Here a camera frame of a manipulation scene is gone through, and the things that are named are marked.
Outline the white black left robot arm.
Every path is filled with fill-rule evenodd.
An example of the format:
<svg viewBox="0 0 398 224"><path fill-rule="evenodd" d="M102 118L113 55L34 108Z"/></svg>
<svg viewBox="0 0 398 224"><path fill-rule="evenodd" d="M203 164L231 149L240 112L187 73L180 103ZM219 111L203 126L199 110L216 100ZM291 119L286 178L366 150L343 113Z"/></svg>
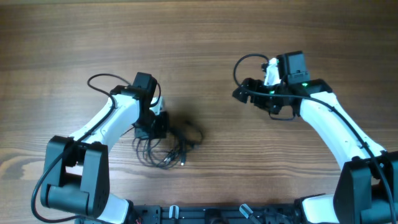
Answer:
<svg viewBox="0 0 398 224"><path fill-rule="evenodd" d="M31 199L38 220L48 222L37 212L40 200L43 207L71 213L71 220L142 223L130 200L110 192L109 152L130 127L147 142L166 137L169 117L162 98L154 96L159 87L152 75L139 72L132 83L107 92L107 103L84 127L48 142L44 172Z"/></svg>

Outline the black USB cable thick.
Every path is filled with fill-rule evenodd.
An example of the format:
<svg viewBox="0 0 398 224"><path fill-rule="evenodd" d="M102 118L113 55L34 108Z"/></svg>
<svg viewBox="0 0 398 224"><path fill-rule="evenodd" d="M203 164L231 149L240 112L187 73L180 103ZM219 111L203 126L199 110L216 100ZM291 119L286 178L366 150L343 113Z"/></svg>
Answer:
<svg viewBox="0 0 398 224"><path fill-rule="evenodd" d="M192 128L196 132L199 133L200 138L199 140L195 139L189 139L187 137L187 133L185 132L185 128ZM167 137L164 139L167 139L168 137L176 137L179 140L180 143L180 159L179 163L181 166L184 166L187 160L187 153L195 148L195 146L199 146L202 144L203 139L204 139L204 134L202 130L194 125L193 123L189 121L185 121L182 127L171 127L167 131Z"/></svg>

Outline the black USB cable thin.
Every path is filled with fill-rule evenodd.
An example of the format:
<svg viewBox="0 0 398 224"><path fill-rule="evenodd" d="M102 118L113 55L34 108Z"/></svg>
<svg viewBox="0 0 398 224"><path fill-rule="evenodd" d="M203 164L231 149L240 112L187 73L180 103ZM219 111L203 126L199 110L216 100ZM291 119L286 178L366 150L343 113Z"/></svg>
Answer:
<svg viewBox="0 0 398 224"><path fill-rule="evenodd" d="M180 143L173 137L168 146L160 146L162 139L134 137L132 147L136 158L144 167L169 170L179 163Z"/></svg>

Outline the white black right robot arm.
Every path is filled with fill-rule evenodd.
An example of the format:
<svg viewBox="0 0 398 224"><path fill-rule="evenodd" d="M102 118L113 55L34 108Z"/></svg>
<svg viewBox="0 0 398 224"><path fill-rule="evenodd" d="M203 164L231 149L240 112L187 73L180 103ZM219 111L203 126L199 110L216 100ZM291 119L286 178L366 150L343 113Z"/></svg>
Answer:
<svg viewBox="0 0 398 224"><path fill-rule="evenodd" d="M340 167L333 194L311 195L274 204L258 217L247 205L240 212L253 223L396 223L397 153L373 141L340 105L322 79L311 79L303 52L265 58L262 80L237 82L232 96L279 119L289 106L321 137Z"/></svg>

